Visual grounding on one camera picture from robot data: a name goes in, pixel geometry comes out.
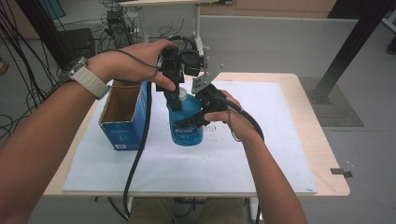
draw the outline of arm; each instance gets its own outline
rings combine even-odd
[[[158,41],[124,50],[156,64],[167,46],[173,43]],[[142,80],[155,71],[119,52],[99,54],[87,66],[105,83],[113,78]],[[162,74],[150,81],[175,89]],[[0,223],[27,223],[94,101],[93,94],[77,82],[66,83],[0,147]]]
[[[228,92],[227,99],[239,103]],[[271,156],[262,138],[241,115],[216,112],[205,115],[209,121],[226,121],[242,142],[265,223],[306,223],[305,214],[291,185]]]

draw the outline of right hand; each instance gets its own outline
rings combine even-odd
[[[227,100],[242,107],[239,102],[231,96],[227,91],[222,91],[226,96]],[[253,125],[245,119],[242,115],[236,113],[231,108],[227,111],[213,112],[205,114],[207,121],[223,121],[227,122],[230,129],[235,134],[235,137],[242,143],[247,141],[250,137],[258,134],[254,129]]]

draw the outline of paper sheet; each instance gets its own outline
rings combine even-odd
[[[238,99],[258,121],[266,145],[294,191],[317,192],[280,85],[234,81],[215,81],[213,84]],[[181,86],[189,90],[191,83]],[[163,93],[153,90],[152,97],[148,140],[130,191],[186,195],[256,192],[242,144],[233,139],[226,124],[212,122],[207,125],[204,140],[198,146],[177,146],[169,131]],[[78,146],[64,190],[124,189],[136,151],[113,149],[98,125],[104,104],[105,100],[102,100],[97,106]]]

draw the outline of metal stand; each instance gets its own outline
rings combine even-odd
[[[389,18],[382,19],[382,22],[384,22],[384,24],[386,24],[389,27],[389,29],[391,29],[394,33],[396,33],[396,26],[393,24],[394,21],[396,21],[396,10],[392,12]]]
[[[332,64],[314,90],[308,91],[308,98],[313,104],[329,104],[329,93],[361,47],[375,30],[376,26],[388,12],[391,0],[372,1],[364,15],[353,28],[343,47],[338,51]]]

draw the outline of blue cardboard box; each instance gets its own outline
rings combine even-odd
[[[114,80],[99,125],[116,150],[138,150],[145,128],[147,82]]]

